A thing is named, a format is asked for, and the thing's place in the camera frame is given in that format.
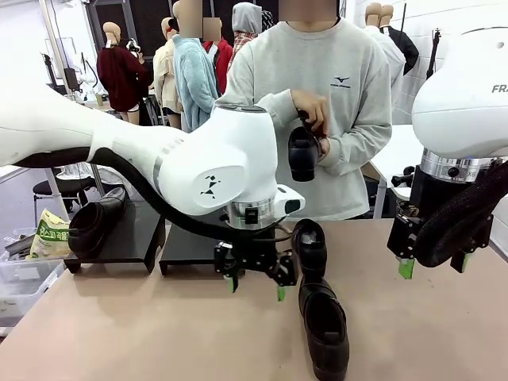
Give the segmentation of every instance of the black chair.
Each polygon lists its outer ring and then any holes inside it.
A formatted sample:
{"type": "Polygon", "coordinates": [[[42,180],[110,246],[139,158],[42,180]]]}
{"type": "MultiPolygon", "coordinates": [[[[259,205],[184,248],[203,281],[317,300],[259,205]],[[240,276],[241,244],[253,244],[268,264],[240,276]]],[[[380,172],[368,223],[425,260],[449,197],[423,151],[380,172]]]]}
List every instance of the black chair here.
{"type": "MultiPolygon", "coordinates": [[[[52,169],[56,175],[60,173],[60,170],[52,169]]],[[[63,203],[67,209],[67,212],[72,210],[72,201],[76,200],[79,206],[83,207],[88,203],[87,195],[85,191],[91,188],[95,188],[95,180],[91,177],[77,180],[60,180],[56,178],[56,185],[62,194],[63,203]]],[[[33,212],[35,219],[35,226],[37,226],[39,217],[37,214],[37,201],[41,199],[53,198],[51,187],[49,186],[48,180],[38,183],[33,187],[33,212]]]]}

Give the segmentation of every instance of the snack bag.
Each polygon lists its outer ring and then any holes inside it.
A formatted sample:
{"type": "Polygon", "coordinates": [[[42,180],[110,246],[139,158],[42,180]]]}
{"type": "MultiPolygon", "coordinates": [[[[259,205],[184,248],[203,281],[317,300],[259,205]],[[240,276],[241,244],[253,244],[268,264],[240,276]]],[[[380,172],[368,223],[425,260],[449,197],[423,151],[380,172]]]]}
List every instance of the snack bag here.
{"type": "Polygon", "coordinates": [[[71,250],[67,243],[69,223],[44,209],[37,233],[33,238],[26,260],[53,259],[67,256],[71,250]]]}

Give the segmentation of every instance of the floor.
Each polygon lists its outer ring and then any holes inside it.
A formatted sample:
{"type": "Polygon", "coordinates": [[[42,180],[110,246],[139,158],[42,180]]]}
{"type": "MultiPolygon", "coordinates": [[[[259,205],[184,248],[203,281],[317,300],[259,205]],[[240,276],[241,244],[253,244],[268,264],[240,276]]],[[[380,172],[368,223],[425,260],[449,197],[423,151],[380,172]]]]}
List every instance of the floor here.
{"type": "MultiPolygon", "coordinates": [[[[33,220],[33,192],[32,188],[46,180],[44,169],[29,169],[26,172],[0,183],[0,254],[5,247],[4,237],[11,237],[13,231],[19,228],[34,227],[33,220]]],[[[98,198],[98,192],[93,189],[87,192],[90,200],[98,198]]],[[[48,209],[57,213],[58,208],[54,200],[39,200],[37,213],[48,209]]]]}

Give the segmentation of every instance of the hand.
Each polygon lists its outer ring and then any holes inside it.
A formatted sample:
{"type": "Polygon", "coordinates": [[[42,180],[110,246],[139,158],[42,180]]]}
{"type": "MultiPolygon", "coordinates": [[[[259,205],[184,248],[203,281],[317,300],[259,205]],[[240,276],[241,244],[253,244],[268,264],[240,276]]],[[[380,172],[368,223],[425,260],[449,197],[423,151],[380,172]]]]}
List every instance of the hand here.
{"type": "Polygon", "coordinates": [[[328,110],[326,103],[328,99],[320,95],[308,93],[303,90],[291,90],[294,107],[297,110],[306,111],[309,114],[307,123],[312,123],[312,131],[322,131],[322,135],[328,136],[328,110]]]}
{"type": "Polygon", "coordinates": [[[324,158],[326,158],[326,156],[330,152],[330,141],[328,140],[327,137],[325,137],[319,140],[319,144],[321,145],[321,156],[319,156],[318,161],[321,161],[324,158]]]}

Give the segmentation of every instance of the maroon jacket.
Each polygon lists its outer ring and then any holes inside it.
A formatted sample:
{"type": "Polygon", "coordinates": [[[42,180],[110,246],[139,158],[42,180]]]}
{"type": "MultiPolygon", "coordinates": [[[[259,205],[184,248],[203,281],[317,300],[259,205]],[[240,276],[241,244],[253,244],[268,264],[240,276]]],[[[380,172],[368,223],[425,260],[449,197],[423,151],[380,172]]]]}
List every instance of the maroon jacket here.
{"type": "Polygon", "coordinates": [[[128,111],[148,97],[148,72],[125,48],[104,48],[98,53],[97,73],[116,111],[128,111]]]}
{"type": "MultiPolygon", "coordinates": [[[[206,52],[210,51],[213,43],[213,41],[207,41],[203,43],[203,48],[205,48],[206,52]]],[[[221,94],[224,94],[226,85],[228,84],[228,65],[229,60],[231,60],[231,56],[233,55],[233,48],[231,48],[231,45],[228,44],[228,41],[222,38],[217,45],[217,50],[218,58],[217,62],[214,63],[216,71],[215,74],[219,82],[219,89],[221,89],[221,94]]]]}

